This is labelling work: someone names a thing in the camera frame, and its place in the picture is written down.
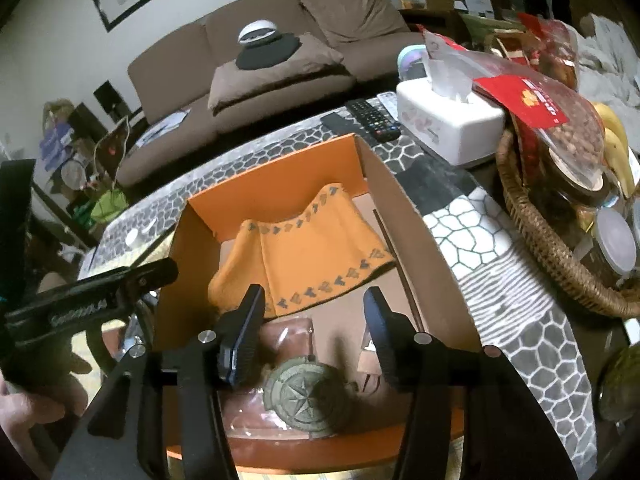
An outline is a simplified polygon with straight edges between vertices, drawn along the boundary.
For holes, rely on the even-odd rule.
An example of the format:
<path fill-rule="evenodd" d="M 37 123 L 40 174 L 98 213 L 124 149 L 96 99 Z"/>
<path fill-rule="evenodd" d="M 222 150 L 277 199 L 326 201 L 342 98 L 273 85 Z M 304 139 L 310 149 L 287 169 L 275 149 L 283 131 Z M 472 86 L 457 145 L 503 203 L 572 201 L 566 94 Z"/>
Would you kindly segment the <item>left hand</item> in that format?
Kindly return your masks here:
<path fill-rule="evenodd" d="M 26 441 L 35 425 L 57 422 L 66 415 L 80 416 L 88 403 L 88 393 L 76 375 L 91 372 L 91 365 L 75 353 L 70 355 L 70 372 L 38 392 L 11 386 L 1 377 L 1 428 L 14 442 Z"/>

